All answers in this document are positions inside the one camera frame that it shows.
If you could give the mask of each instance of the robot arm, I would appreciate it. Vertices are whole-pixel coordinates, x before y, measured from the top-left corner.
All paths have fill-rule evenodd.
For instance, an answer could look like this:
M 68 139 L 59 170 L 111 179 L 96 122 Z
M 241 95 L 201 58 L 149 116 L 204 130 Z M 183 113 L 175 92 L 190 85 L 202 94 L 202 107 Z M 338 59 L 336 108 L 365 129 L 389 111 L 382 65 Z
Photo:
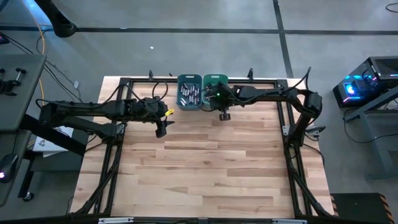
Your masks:
M 297 95 L 304 95 L 304 104 L 301 104 Z M 253 86 L 234 86 L 232 88 L 219 83 L 207 89 L 205 93 L 212 109 L 220 110 L 220 120 L 231 119 L 226 110 L 230 106 L 246 106 L 259 101 L 285 101 L 290 103 L 299 113 L 296 124 L 289 127 L 286 140 L 293 146 L 303 146 L 304 132 L 311 119 L 317 118 L 322 110 L 322 97 L 310 90 L 296 88 L 257 89 Z
M 105 103 L 74 103 L 50 101 L 42 107 L 39 123 L 51 128 L 66 126 L 97 134 L 101 139 L 115 139 L 118 125 L 113 123 L 98 124 L 77 116 L 103 116 L 111 120 L 156 123 L 156 137 L 166 135 L 166 127 L 173 121 L 161 120 L 169 109 L 160 98 L 143 98 L 140 100 L 113 100 Z

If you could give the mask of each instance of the concrete floor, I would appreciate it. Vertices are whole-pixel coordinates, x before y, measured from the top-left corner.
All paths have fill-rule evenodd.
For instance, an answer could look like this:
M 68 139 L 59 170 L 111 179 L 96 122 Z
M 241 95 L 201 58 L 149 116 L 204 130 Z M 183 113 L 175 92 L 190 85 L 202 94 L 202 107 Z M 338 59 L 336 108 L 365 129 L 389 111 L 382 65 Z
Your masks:
M 79 0 L 54 1 L 78 27 L 277 29 L 272 0 Z M 290 30 L 398 30 L 398 14 L 384 9 L 394 2 L 380 0 L 279 0 L 285 29 Z M 0 12 L 0 26 L 32 26 L 18 1 Z M 45 19 L 37 16 L 41 24 Z M 31 50 L 38 32 L 4 31 Z M 96 101 L 106 75 L 172 73 L 224 73 L 244 77 L 286 78 L 279 34 L 169 34 L 80 32 L 59 39 L 45 34 L 48 60 L 72 80 L 80 82 L 83 101 Z M 323 97 L 318 125 L 326 126 L 320 138 L 330 192 L 378 192 L 388 199 L 398 221 L 398 179 L 367 182 L 364 175 L 377 169 L 367 144 L 350 141 L 342 111 L 331 89 L 368 56 L 398 55 L 398 35 L 286 35 L 293 75 L 300 78 L 312 66 L 310 89 Z M 0 54 L 19 54 L 13 45 L 0 46 Z M 48 100 L 68 99 L 45 72 Z M 37 88 L 33 99 L 40 98 Z M 28 113 L 38 116 L 31 103 Z M 62 215 L 75 189 L 78 174 L 37 174 L 28 203 L 16 199 L 19 174 L 9 202 L 0 208 L 1 219 Z

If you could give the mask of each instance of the wooden table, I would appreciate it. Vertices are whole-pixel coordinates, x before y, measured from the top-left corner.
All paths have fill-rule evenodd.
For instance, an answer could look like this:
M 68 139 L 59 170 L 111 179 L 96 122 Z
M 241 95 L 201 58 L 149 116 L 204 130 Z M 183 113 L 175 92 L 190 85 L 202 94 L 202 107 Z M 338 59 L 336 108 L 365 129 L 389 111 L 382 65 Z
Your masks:
M 109 97 L 119 79 L 104 77 L 99 102 Z M 289 79 L 288 83 L 292 86 L 297 81 Z M 151 96 L 152 87 L 135 83 L 133 90 L 145 97 Z M 164 91 L 164 85 L 159 85 L 155 94 L 161 96 Z M 167 127 L 166 136 L 156 138 L 155 124 L 128 123 L 112 216 L 293 218 L 276 103 L 235 106 L 229 110 L 231 121 L 219 121 L 218 111 L 179 110 L 176 94 L 176 84 L 170 83 L 164 101 L 175 110 L 169 116 L 175 124 Z M 106 118 L 94 121 L 109 122 Z M 88 147 L 99 142 L 96 139 Z M 318 148 L 316 142 L 306 139 L 305 143 Z M 98 185 L 105 147 L 86 153 L 71 212 Z M 301 149 L 307 185 L 333 214 L 322 159 L 307 147 Z M 300 190 L 298 196 L 305 212 Z

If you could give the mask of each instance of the metal bracket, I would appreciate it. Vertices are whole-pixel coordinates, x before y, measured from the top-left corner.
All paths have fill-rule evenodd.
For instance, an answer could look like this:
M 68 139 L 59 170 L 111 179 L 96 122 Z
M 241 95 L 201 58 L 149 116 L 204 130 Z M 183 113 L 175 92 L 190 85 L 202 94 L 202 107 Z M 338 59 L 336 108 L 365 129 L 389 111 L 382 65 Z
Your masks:
M 100 218 L 98 224 L 109 223 L 133 223 L 134 217 L 121 217 L 121 218 Z
M 253 82 L 253 68 L 250 68 L 249 73 L 248 73 L 248 78 L 250 83 Z
M 149 80 L 152 81 L 154 79 L 154 74 L 152 73 L 152 70 L 149 70 Z
M 272 220 L 274 224 L 307 224 L 306 220 L 288 220 L 288 219 L 275 219 Z
M 284 131 L 284 136 L 287 136 L 289 134 L 289 128 L 290 128 L 289 125 L 282 126 L 282 129 Z

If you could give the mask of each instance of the black cable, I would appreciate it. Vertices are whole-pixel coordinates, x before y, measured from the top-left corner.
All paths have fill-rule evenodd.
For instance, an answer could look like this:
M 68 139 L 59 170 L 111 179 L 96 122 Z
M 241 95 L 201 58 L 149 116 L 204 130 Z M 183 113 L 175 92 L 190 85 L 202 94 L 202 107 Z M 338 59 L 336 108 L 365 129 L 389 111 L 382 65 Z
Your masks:
M 104 144 L 104 143 L 101 142 L 101 143 L 99 143 L 99 144 L 96 144 L 95 146 L 91 146 L 91 147 L 89 147 L 88 149 L 86 149 L 86 152 L 88 152 L 88 151 L 90 151 L 90 150 L 92 150 L 92 149 L 94 149 L 94 148 L 96 148 L 96 147 L 98 147 L 98 146 L 100 146 L 100 145 L 102 145 L 102 144 Z
M 304 133 L 304 135 L 305 135 L 305 137 L 307 137 L 311 141 L 319 141 L 319 139 L 310 138 L 310 136 L 308 136 L 306 133 Z
M 356 109 L 357 109 L 357 108 L 351 108 L 351 109 L 346 110 L 346 111 L 344 112 L 344 118 L 346 117 L 347 112 L 349 112 L 349 111 L 351 111 L 351 110 L 356 110 Z M 368 140 L 368 141 L 357 141 L 357 140 L 353 139 L 353 138 L 348 134 L 347 128 L 346 128 L 346 120 L 345 120 L 344 118 L 343 118 L 343 121 L 344 121 L 344 132 L 346 133 L 346 135 L 347 135 L 352 141 L 354 141 L 354 142 L 356 142 L 356 143 L 369 143 L 369 142 L 373 142 L 374 140 L 377 140 L 377 139 L 379 139 L 379 138 L 390 137 L 390 136 L 398 136 L 398 133 L 395 133 L 395 134 L 385 134 L 385 135 L 382 135 L 382 136 L 379 136 L 379 137 L 374 137 L 372 140 Z
M 65 212 L 66 215 L 68 215 L 68 213 L 69 213 L 69 207 L 71 206 L 72 198 L 73 198 L 73 196 L 71 196 L 71 197 L 69 198 L 69 200 L 68 200 L 68 203 L 67 203 L 67 211 Z
M 398 13 L 398 11 L 394 11 L 394 10 L 391 10 L 391 9 L 388 8 L 389 6 L 393 6 L 393 5 L 396 5 L 396 4 L 398 4 L 398 2 L 397 2 L 397 3 L 388 4 L 388 5 L 386 6 L 386 9 L 387 9 L 388 11 L 390 11 L 390 12 Z
M 11 43 L 12 45 L 16 46 L 17 48 L 19 48 L 19 49 L 20 49 L 21 51 L 23 51 L 25 54 L 29 54 L 29 53 L 26 52 L 22 47 L 16 45 L 16 44 L 13 43 L 13 42 L 10 42 L 10 43 Z M 52 76 L 52 74 L 50 73 L 49 70 L 47 70 L 46 68 L 44 68 L 44 70 L 51 76 L 51 78 L 53 78 L 53 79 L 55 80 L 55 78 Z M 69 97 L 70 97 L 73 101 L 75 101 L 75 100 L 73 99 L 73 97 L 65 90 L 66 87 L 61 86 L 61 84 L 59 84 L 59 82 L 56 81 L 56 80 L 55 80 L 55 82 L 58 84 L 59 87 L 61 87 L 61 89 L 63 89 L 63 90 L 65 91 L 65 93 L 67 93 L 67 94 L 69 95 Z
M 46 30 L 44 30 L 43 31 L 43 37 L 44 37 L 44 34 L 47 32 L 47 31 L 51 31 L 51 30 L 53 30 L 53 29 L 46 29 Z M 37 50 L 37 52 L 39 53 L 39 54 L 41 54 L 41 52 L 39 51 L 39 40 L 42 38 L 42 36 L 40 35 L 40 37 L 36 40 L 36 50 Z
M 49 62 L 48 60 L 46 60 L 46 62 L 49 63 L 51 66 L 53 66 L 53 68 L 55 68 L 56 71 L 58 71 L 63 77 L 65 77 L 65 79 L 68 80 L 68 82 L 69 82 L 73 87 L 75 86 L 75 84 L 74 84 L 63 72 L 61 72 L 61 70 L 59 70 L 59 68 L 57 68 L 56 65 L 52 64 L 52 63 Z M 80 90 L 79 90 L 78 88 L 75 88 L 75 90 L 77 91 L 78 96 L 79 96 L 79 97 L 77 97 L 77 98 L 82 102 Z
M 50 73 L 52 74 L 52 78 L 54 80 L 56 80 L 56 82 L 58 82 L 58 85 L 61 85 L 66 91 L 68 91 L 70 94 L 72 94 L 74 97 L 76 97 L 76 99 L 78 99 L 81 103 L 83 102 L 80 97 L 77 97 L 74 93 L 72 93 L 65 85 L 62 84 L 62 82 L 57 78 L 57 76 L 53 73 L 53 71 L 51 70 L 51 68 L 44 64 L 44 67 L 47 68 L 48 70 L 50 70 Z
M 6 34 L 3 34 L 3 35 L 12 41 L 12 42 L 10 42 L 12 45 L 14 45 L 14 46 L 16 46 L 17 48 L 21 49 L 25 54 L 29 54 L 28 52 L 30 52 L 31 54 L 34 54 L 31 50 L 29 50 L 27 47 L 25 47 L 24 45 L 22 45 L 22 44 L 19 43 L 18 41 L 14 40 L 13 38 L 9 37 L 9 36 L 6 35 Z M 50 76 L 55 80 L 55 82 L 58 84 L 58 86 L 60 86 L 65 92 L 68 91 L 68 92 L 71 93 L 73 96 L 75 96 L 76 98 L 78 98 L 76 95 L 74 95 L 67 87 L 65 87 L 65 86 L 60 82 L 60 80 L 57 78 L 57 76 L 55 76 L 55 74 L 53 73 L 53 71 L 52 71 L 47 65 L 45 65 L 44 70 L 50 74 Z
M 92 139 L 90 139 L 88 142 L 87 142 L 87 144 L 88 143 L 90 143 L 90 142 L 92 142 L 95 138 L 97 138 L 98 137 L 98 135 L 94 135 L 94 137 L 92 138 Z
M 34 54 L 33 51 L 29 50 L 27 47 L 25 47 L 23 44 L 21 44 L 20 42 L 14 40 L 13 38 L 9 37 L 8 35 L 3 33 L 3 36 L 7 37 L 7 39 L 10 39 L 12 41 L 14 41 L 15 43 L 19 44 L 21 47 L 23 47 L 24 49 L 26 49 L 28 52 L 30 52 L 31 54 Z
M 310 72 L 311 72 L 311 69 L 312 69 L 311 66 L 309 66 L 309 68 L 307 69 L 307 72 L 305 73 L 305 75 L 303 76 L 303 78 L 302 78 L 300 81 L 298 81 L 298 83 L 296 83 L 294 86 L 289 87 L 287 90 L 283 91 L 283 93 L 284 93 L 284 92 L 287 92 L 287 91 L 290 91 L 290 90 L 292 90 L 292 89 L 294 89 L 294 88 L 296 88 L 300 83 L 302 83 L 303 80 L 306 79 L 306 78 L 309 76 L 309 74 L 310 74 Z
M 154 85 L 153 89 L 152 89 L 152 97 L 155 98 L 155 89 L 156 89 L 157 85 L 159 85 L 160 83 L 164 83 L 164 84 L 166 85 L 166 92 L 165 92 L 165 93 L 163 94 L 163 96 L 160 97 L 158 100 L 153 101 L 153 102 L 150 102 L 150 103 L 148 103 L 148 104 L 157 103 L 157 102 L 159 102 L 160 100 L 163 100 L 163 98 L 165 98 L 165 96 L 167 95 L 167 92 L 169 92 L 169 85 L 167 84 L 167 82 L 165 82 L 165 81 L 157 82 L 157 83 Z
M 317 153 L 319 153 L 319 155 L 321 155 L 321 157 L 322 157 L 322 164 L 323 164 L 323 166 L 325 167 L 325 158 L 323 157 L 323 154 L 322 154 L 321 151 L 319 151 L 318 149 L 316 149 L 316 148 L 314 148 L 314 147 L 312 147 L 312 146 L 309 146 L 309 145 L 307 145 L 307 144 L 303 144 L 303 146 L 307 146 L 307 147 L 309 147 L 310 149 L 313 149 L 314 151 L 316 151 Z
M 131 91 L 131 93 L 132 93 L 139 101 L 143 102 L 143 100 L 140 99 L 140 98 L 136 95 L 136 93 L 131 89 L 131 87 L 129 87 L 128 85 L 122 83 L 122 84 L 118 85 L 118 87 L 116 87 L 116 89 L 113 91 L 113 93 L 111 94 L 111 96 L 110 96 L 108 99 L 106 99 L 104 102 L 100 103 L 99 105 L 93 106 L 93 107 L 91 107 L 91 108 L 94 109 L 94 108 L 100 108 L 100 107 L 104 106 L 107 102 L 109 102 L 109 101 L 111 100 L 111 98 L 113 97 L 113 95 L 114 95 L 122 86 L 127 87 L 127 88 Z M 69 107 L 69 108 L 79 108 L 78 106 L 68 106 L 68 105 L 64 105 L 64 104 L 58 103 L 58 102 L 56 102 L 56 101 L 49 101 L 49 100 L 43 100 L 43 99 L 36 99 L 36 100 L 35 100 L 35 103 L 36 103 L 36 105 L 37 105 L 39 108 L 41 108 L 41 106 L 39 105 L 39 101 L 44 101 L 44 102 L 46 102 L 46 103 L 53 103 L 53 104 L 55 104 L 55 105 L 65 106 L 65 107 Z

